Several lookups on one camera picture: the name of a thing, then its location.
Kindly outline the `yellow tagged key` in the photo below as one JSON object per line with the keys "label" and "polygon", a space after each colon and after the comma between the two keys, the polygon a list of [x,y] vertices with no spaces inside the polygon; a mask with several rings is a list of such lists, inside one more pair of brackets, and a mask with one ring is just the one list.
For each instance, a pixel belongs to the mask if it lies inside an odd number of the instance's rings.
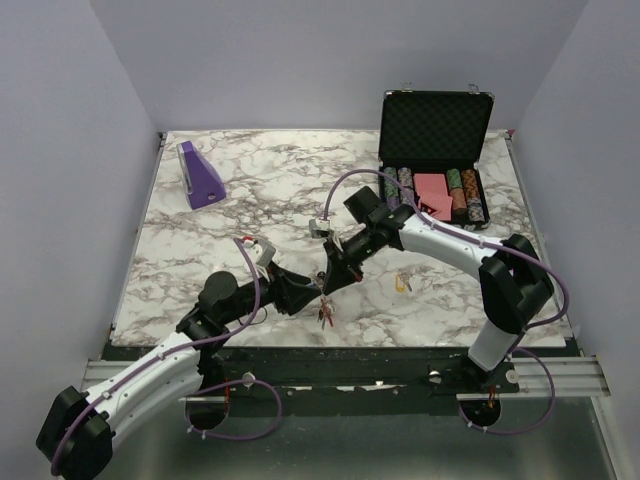
{"label": "yellow tagged key", "polygon": [[400,272],[395,277],[395,290],[398,293],[412,292],[413,288],[410,283],[410,275],[406,272]]}

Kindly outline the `red keyring with keys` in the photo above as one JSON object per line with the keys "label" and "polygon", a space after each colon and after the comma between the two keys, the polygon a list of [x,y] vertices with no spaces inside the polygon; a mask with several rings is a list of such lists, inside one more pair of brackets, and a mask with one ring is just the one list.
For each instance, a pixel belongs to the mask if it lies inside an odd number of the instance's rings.
{"label": "red keyring with keys", "polygon": [[[314,281],[320,292],[323,292],[325,280],[325,273],[319,271],[315,274]],[[321,329],[324,330],[327,326],[334,327],[334,306],[331,300],[328,299],[323,293],[320,296],[320,307],[318,310],[318,322],[321,324]]]}

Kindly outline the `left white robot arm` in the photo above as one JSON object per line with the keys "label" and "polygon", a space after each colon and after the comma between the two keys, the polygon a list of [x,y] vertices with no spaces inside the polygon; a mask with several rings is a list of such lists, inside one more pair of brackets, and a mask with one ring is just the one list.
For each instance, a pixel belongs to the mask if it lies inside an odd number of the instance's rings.
{"label": "left white robot arm", "polygon": [[226,271],[211,274],[195,306],[161,344],[119,374],[85,391],[73,386],[53,400],[36,446],[64,479],[93,479],[119,441],[159,407],[194,390],[214,393],[222,380],[214,355],[230,338],[229,324],[274,305],[293,315],[321,294],[309,277],[270,264],[245,285]]}

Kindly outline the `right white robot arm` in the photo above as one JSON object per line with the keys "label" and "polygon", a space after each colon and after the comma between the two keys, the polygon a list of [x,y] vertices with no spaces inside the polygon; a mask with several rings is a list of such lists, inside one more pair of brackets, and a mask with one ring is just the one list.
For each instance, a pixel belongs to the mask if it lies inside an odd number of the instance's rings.
{"label": "right white robot arm", "polygon": [[460,379],[474,392],[493,384],[495,368],[554,293],[531,243],[517,234],[507,240],[484,238],[426,217],[407,204],[391,210],[369,187],[344,205],[364,226],[348,240],[338,238],[327,216],[309,222],[312,235],[326,239],[323,293],[361,281],[362,264],[385,247],[423,254],[465,272],[480,284],[487,321],[468,350],[469,361],[460,367]]}

